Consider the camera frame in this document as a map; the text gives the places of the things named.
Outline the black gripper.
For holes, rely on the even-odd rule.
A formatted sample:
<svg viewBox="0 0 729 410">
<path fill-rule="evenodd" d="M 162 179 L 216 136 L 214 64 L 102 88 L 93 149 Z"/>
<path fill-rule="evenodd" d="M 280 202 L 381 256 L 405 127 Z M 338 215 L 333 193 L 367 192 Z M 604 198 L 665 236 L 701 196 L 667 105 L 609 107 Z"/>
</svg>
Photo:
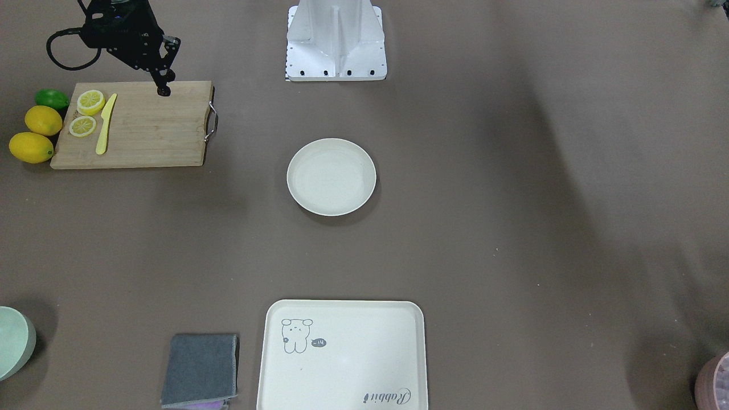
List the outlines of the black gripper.
<svg viewBox="0 0 729 410">
<path fill-rule="evenodd" d="M 175 80 L 171 69 L 181 40 L 165 35 L 148 1 L 78 1 L 84 13 L 83 43 L 104 49 L 131 68 L 150 72 L 156 86 Z M 161 47 L 166 54 L 161 55 Z"/>
</svg>

